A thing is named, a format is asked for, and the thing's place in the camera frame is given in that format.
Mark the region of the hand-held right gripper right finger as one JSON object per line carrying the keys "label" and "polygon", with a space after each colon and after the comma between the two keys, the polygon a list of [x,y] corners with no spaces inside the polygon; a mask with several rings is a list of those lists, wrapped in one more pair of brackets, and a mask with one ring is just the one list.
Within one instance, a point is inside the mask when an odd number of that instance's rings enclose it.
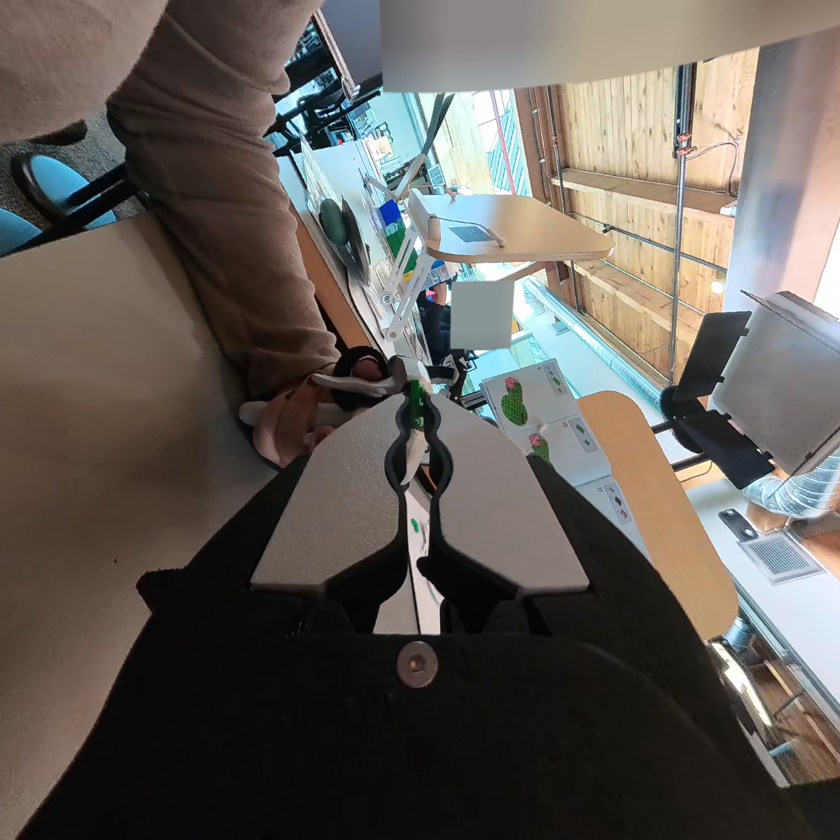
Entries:
{"label": "hand-held right gripper right finger", "polygon": [[585,591],[588,577],[530,463],[498,428],[440,394],[424,406],[435,486],[420,567],[444,596]]}

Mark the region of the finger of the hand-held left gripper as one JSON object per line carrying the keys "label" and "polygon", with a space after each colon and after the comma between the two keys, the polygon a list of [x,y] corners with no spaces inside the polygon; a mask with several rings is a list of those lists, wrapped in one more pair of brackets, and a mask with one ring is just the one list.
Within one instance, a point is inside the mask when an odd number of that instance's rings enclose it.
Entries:
{"label": "finger of the hand-held left gripper", "polygon": [[411,429],[405,445],[405,469],[402,486],[407,486],[428,454],[428,442],[422,429]]}

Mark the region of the person's left forearm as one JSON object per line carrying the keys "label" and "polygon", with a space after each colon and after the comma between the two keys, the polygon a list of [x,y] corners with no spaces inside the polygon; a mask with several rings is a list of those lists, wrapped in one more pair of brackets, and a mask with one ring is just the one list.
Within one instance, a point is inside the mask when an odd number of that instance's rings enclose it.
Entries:
{"label": "person's left forearm", "polygon": [[170,2],[110,98],[130,180],[168,231],[251,398],[340,357],[264,133],[319,2]]}

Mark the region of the lego instruction booklet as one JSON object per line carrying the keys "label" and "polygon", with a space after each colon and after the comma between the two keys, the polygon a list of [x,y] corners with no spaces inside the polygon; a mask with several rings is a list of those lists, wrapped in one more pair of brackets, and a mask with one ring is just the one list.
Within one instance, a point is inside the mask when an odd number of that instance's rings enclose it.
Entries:
{"label": "lego instruction booklet", "polygon": [[606,452],[556,360],[485,379],[480,389],[500,430],[525,455],[552,467],[626,535],[637,534]]}

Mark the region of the person's left hand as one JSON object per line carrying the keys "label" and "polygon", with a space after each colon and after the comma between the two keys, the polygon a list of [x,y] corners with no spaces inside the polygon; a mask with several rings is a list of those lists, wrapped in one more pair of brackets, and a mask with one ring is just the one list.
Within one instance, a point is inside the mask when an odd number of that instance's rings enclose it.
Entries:
{"label": "person's left hand", "polygon": [[279,468],[289,466],[333,434],[330,418],[336,408],[329,388],[311,378],[286,388],[259,415],[252,435],[255,450]]}

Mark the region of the black round object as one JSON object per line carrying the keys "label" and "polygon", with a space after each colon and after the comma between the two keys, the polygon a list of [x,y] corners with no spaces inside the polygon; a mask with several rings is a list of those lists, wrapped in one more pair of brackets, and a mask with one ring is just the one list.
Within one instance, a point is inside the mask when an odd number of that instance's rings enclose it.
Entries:
{"label": "black round object", "polygon": [[359,267],[362,282],[369,287],[371,285],[370,250],[362,237],[360,223],[358,222],[352,207],[344,197],[342,198],[342,215],[345,227],[348,231],[349,249],[351,255],[356,265]]}

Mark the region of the stack of green bins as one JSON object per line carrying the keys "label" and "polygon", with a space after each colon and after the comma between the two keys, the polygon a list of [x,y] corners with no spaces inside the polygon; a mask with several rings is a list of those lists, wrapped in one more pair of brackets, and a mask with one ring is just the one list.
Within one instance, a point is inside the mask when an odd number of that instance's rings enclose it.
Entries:
{"label": "stack of green bins", "polygon": [[414,271],[417,263],[417,237],[414,234],[406,233],[406,226],[403,220],[397,220],[386,225],[384,234],[385,240],[394,258],[397,258],[403,251],[405,251],[403,254],[405,259],[402,263],[402,273],[404,275],[409,275]]}

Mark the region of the light wooden board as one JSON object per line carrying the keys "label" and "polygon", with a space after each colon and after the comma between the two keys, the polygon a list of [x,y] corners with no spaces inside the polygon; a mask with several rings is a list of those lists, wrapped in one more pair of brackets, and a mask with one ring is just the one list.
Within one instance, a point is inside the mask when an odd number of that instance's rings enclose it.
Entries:
{"label": "light wooden board", "polygon": [[522,263],[603,259],[613,241],[529,196],[424,195],[412,189],[406,210],[436,259]]}
{"label": "light wooden board", "polygon": [[579,401],[624,490],[653,566],[701,638],[730,630],[737,589],[639,406],[618,392]]}

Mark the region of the dark green round object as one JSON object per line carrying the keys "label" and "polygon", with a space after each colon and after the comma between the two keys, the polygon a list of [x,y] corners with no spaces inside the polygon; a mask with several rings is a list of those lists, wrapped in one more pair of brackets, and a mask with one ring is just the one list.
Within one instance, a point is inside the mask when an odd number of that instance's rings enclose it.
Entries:
{"label": "dark green round object", "polygon": [[332,198],[323,198],[319,206],[318,220],[331,246],[342,257],[351,256],[350,226],[342,211],[342,207]]}

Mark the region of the black panel stand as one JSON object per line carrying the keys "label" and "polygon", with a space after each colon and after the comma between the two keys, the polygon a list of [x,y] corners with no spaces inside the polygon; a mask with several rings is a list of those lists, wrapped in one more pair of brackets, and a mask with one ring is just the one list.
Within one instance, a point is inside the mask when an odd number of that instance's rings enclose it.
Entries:
{"label": "black panel stand", "polygon": [[733,351],[748,334],[749,318],[749,311],[704,316],[679,382],[667,386],[659,397],[665,420],[653,427],[655,434],[672,433],[694,455],[675,465],[674,471],[709,461],[738,490],[771,474],[771,458],[732,424],[729,415],[705,408],[700,399],[723,383]]}

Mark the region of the white vent grille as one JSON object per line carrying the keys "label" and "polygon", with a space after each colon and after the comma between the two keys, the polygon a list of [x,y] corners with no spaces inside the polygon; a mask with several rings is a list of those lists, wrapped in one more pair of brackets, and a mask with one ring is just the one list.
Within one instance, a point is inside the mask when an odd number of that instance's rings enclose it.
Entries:
{"label": "white vent grille", "polygon": [[770,585],[787,584],[826,572],[817,559],[783,531],[756,535],[740,542],[739,547]]}

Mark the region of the grey metal box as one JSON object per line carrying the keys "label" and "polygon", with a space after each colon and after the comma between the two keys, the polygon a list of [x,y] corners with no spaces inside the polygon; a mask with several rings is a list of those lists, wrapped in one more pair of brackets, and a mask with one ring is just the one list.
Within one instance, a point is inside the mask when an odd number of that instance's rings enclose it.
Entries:
{"label": "grey metal box", "polygon": [[758,298],[711,393],[757,448],[789,476],[838,448],[839,323],[789,291]]}

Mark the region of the blue chair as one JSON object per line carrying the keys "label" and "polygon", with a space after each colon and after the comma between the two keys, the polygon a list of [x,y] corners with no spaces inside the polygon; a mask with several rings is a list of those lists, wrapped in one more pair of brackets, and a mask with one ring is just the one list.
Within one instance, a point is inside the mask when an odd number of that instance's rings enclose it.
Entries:
{"label": "blue chair", "polygon": [[10,173],[24,198],[49,226],[38,230],[24,218],[2,209],[3,257],[112,224],[117,221],[115,208],[129,200],[146,204],[124,164],[90,182],[54,158],[25,153],[12,159]]}

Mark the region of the person's beige sweater torso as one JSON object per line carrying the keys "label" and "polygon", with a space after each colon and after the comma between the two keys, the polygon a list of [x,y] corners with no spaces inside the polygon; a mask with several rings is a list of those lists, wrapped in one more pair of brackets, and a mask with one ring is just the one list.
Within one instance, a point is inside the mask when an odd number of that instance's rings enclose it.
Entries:
{"label": "person's beige sweater torso", "polygon": [[166,81],[194,77],[270,97],[322,2],[2,2],[2,143],[98,110],[162,55]]}

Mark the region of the silver ventilation duct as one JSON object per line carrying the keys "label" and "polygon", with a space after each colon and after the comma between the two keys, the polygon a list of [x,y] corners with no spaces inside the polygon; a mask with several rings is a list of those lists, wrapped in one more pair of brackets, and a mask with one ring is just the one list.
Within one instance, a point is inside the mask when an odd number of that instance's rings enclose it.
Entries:
{"label": "silver ventilation duct", "polygon": [[770,513],[793,519],[813,520],[831,511],[838,512],[839,450],[807,473],[756,479],[742,494]]}

